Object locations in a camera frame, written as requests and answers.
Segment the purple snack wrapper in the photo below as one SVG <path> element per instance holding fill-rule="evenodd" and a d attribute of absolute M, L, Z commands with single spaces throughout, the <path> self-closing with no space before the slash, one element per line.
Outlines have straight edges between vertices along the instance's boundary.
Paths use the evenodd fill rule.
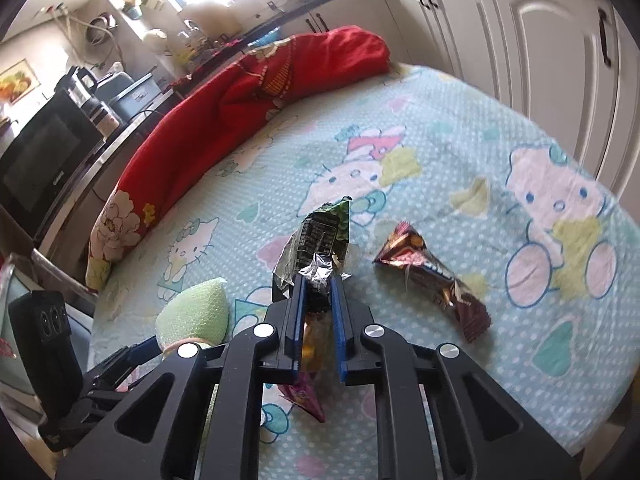
<path fill-rule="evenodd" d="M 326 414 L 314 388 L 314 376 L 310 373 L 302 370 L 295 382 L 291 385 L 278 385 L 278 389 L 286 400 L 301 408 L 317 422 L 326 421 Z"/>

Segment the dark foil snack wrapper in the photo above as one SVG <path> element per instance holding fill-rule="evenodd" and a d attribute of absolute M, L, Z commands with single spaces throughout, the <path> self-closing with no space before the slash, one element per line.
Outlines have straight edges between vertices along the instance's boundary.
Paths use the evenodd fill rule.
<path fill-rule="evenodd" d="M 329 279 L 340 274 L 349 248 L 350 204 L 344 196 L 307 214 L 282 249 L 272 271 L 272 300 L 291 295 L 301 275 L 322 296 L 329 295 Z"/>

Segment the brown chocolate bar wrapper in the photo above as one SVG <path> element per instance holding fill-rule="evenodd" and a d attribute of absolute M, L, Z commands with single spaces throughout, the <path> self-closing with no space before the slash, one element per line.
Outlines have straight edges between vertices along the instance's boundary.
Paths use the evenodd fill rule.
<path fill-rule="evenodd" d="M 482 300 L 427 247 L 423 236 L 408 222 L 396 224 L 374 262 L 401 271 L 460 330 L 470 344 L 488 331 L 491 318 Z"/>

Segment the grey storage box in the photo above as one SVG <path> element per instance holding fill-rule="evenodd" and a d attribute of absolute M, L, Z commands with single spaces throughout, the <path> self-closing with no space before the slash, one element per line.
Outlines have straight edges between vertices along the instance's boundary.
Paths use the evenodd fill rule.
<path fill-rule="evenodd" d="M 146 74 L 129 87 L 111 98 L 107 105 L 122 122 L 130 122 L 134 116 L 146 107 L 160 94 L 162 90 L 151 74 Z"/>

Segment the black microwave oven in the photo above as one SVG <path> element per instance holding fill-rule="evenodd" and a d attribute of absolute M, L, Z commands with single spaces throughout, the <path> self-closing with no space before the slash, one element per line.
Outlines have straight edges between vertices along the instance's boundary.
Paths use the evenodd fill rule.
<path fill-rule="evenodd" d="M 56 92 L 1 155 L 1 206 L 31 238 L 103 136 L 65 91 Z"/>

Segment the green sponge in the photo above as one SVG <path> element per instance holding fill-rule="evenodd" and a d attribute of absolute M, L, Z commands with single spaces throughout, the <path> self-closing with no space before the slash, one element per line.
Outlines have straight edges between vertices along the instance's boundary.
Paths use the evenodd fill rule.
<path fill-rule="evenodd" d="M 227 281 L 214 278 L 179 292 L 157 315 L 155 333 L 163 352 L 194 340 L 216 346 L 224 340 L 229 325 Z"/>

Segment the hello kitty blue bedsheet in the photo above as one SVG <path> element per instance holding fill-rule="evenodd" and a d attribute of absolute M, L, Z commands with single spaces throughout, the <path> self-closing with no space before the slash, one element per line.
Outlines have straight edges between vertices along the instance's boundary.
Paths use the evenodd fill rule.
<path fill-rule="evenodd" d="M 552 139 L 437 70 L 403 65 L 270 114 L 115 266 L 104 359 L 183 289 L 223 278 L 262 320 L 303 220 L 348 198 L 350 300 L 416 344 L 458 344 L 570 453 L 639 365 L 639 230 Z"/>

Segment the red floral blanket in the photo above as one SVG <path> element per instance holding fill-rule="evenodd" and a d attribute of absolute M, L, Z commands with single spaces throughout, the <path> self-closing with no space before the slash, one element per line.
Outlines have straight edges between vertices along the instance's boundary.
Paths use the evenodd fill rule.
<path fill-rule="evenodd" d="M 128 162 L 92 227 L 85 283 L 101 290 L 124 258 L 217 162 L 288 104 L 387 72 L 390 49 L 343 26 L 251 50 L 173 108 Z"/>

